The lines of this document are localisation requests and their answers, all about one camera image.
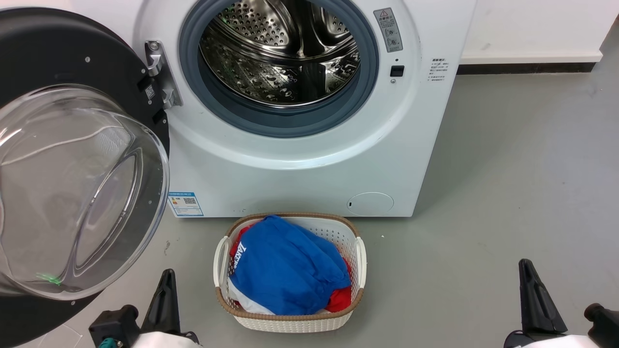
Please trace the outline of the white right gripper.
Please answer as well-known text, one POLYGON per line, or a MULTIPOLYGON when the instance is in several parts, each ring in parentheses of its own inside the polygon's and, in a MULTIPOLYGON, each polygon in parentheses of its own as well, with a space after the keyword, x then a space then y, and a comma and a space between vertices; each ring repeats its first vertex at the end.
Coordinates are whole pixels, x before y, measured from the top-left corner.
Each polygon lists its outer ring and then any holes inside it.
POLYGON ((520 317, 522 331, 513 331, 506 337, 504 348, 598 348, 588 335, 564 335, 568 328, 550 293, 541 281, 533 262, 518 262, 520 281, 520 317), (533 339, 528 335, 542 336, 533 339))

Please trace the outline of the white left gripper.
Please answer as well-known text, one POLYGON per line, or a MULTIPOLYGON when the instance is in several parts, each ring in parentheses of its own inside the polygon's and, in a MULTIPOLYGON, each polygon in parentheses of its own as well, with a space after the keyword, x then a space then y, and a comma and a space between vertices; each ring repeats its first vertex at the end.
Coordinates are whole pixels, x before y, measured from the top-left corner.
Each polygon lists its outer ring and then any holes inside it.
POLYGON ((197 335, 181 333, 176 275, 163 271, 142 322, 141 333, 131 348, 201 348, 197 335))

